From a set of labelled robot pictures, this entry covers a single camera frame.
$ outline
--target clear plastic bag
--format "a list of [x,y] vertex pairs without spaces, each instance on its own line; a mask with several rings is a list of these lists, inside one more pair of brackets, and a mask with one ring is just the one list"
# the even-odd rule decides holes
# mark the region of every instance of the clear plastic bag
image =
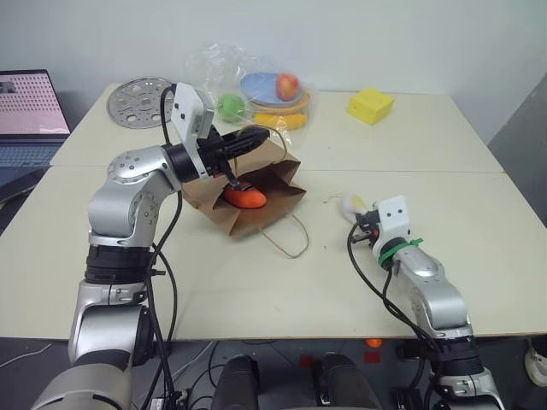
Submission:
[[183,80],[213,103],[219,132],[257,124],[277,130],[293,146],[303,141],[317,99],[313,87],[291,71],[228,44],[191,53]]

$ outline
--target green fruit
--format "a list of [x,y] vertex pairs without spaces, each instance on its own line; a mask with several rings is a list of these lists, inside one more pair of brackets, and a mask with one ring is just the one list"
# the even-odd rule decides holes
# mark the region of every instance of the green fruit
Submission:
[[245,112],[243,98],[235,94],[224,94],[219,98],[219,116],[226,122],[237,122],[242,119]]

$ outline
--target laptop keyboard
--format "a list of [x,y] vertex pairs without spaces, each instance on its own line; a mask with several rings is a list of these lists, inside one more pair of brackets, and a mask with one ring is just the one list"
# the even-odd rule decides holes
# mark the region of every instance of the laptop keyboard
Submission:
[[54,145],[0,146],[0,167],[48,167],[58,149]]

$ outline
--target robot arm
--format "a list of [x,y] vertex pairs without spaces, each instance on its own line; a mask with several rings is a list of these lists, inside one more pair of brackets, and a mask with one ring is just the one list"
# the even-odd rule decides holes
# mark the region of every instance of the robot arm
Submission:
[[443,265],[409,239],[406,202],[397,196],[356,215],[362,233],[380,266],[393,270],[410,299],[417,325],[438,351],[430,351],[432,369],[440,372],[436,391],[447,409],[504,409],[488,369],[482,366],[462,295],[444,274]]
[[171,120],[182,144],[125,152],[89,205],[89,253],[79,284],[68,353],[73,367],[37,399],[38,409],[121,410],[131,406],[131,371],[151,356],[153,336],[145,280],[163,200],[181,183],[224,173],[240,184],[228,161],[269,137],[262,128],[221,136],[213,110],[191,86],[174,89]]

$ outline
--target brown paper bag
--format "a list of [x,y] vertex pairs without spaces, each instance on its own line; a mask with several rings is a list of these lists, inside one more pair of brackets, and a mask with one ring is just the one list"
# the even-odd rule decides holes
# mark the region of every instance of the brown paper bag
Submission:
[[228,179],[222,175],[208,181],[183,184],[184,198],[206,214],[228,235],[245,235],[285,216],[306,193],[291,183],[300,161],[271,141],[238,158],[238,178],[253,184],[268,202],[259,209],[239,209],[222,198]]

